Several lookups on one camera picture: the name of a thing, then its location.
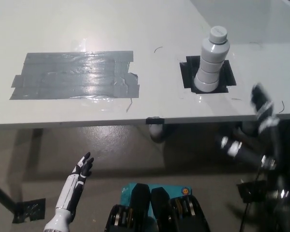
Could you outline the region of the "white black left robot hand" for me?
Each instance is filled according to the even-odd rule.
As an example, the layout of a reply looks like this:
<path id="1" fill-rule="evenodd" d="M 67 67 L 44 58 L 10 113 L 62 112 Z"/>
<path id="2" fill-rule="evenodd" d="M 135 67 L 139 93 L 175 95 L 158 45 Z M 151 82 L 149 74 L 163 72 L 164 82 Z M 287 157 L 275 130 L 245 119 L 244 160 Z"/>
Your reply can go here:
<path id="1" fill-rule="evenodd" d="M 76 164 L 73 171 L 67 177 L 58 198 L 56 208 L 66 209 L 70 212 L 72 220 L 76 214 L 76 208 L 82 195 L 86 179 L 91 175 L 94 158 L 91 153 L 86 153 Z"/>

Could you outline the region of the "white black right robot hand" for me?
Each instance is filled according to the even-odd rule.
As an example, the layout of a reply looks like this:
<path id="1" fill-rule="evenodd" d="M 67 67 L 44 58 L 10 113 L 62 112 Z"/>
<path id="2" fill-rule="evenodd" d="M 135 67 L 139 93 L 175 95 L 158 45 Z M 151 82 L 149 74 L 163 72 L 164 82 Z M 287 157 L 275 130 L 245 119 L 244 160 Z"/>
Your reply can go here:
<path id="1" fill-rule="evenodd" d="M 255 107 L 258 135 L 264 135 L 272 143 L 272 154 L 258 154 L 245 147 L 243 142 L 228 136 L 218 135 L 216 142 L 221 151 L 236 161 L 241 161 L 263 170 L 275 170 L 281 163 L 281 141 L 279 138 L 279 118 L 274 113 L 274 103 L 261 84 L 251 91 L 251 102 Z"/>

